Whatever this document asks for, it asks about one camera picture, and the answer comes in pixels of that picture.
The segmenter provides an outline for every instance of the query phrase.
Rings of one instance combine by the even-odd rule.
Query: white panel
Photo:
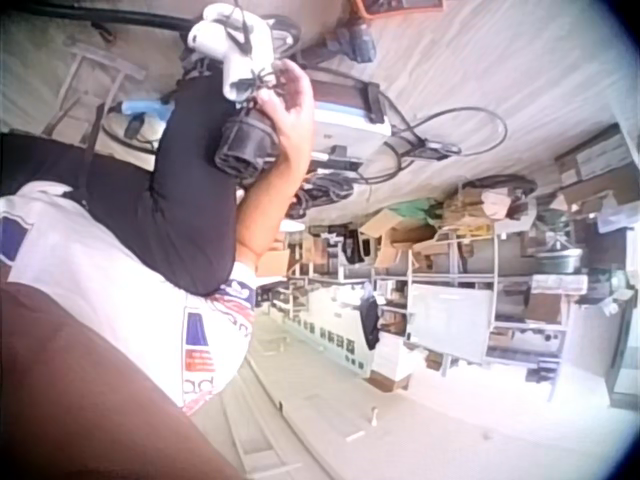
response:
[[[412,285],[411,341],[441,353],[481,362],[487,346],[489,290]]]

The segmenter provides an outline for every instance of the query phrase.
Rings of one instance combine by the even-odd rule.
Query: person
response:
[[[237,210],[235,180],[212,164],[234,112],[217,70],[180,83],[153,172],[93,155],[86,204],[69,195],[82,188],[81,148],[2,135],[2,431],[16,458],[94,474],[137,471],[136,458],[151,468],[181,438],[196,457],[207,450],[167,402],[192,414],[240,367],[256,265],[311,159],[310,80],[287,60],[277,72],[282,96],[261,89],[256,99],[281,153]],[[116,440],[123,463],[104,451]],[[66,455],[54,458],[60,445]],[[165,476],[191,478],[168,467],[192,452],[176,451],[159,462]],[[231,475],[219,456],[204,464]]]

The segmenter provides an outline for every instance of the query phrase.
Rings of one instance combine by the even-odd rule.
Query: white t-shirt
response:
[[[256,277],[236,263],[208,298],[143,265],[79,205],[69,187],[31,182],[0,198],[8,282],[38,288],[140,367],[192,413],[233,378],[252,332]]]

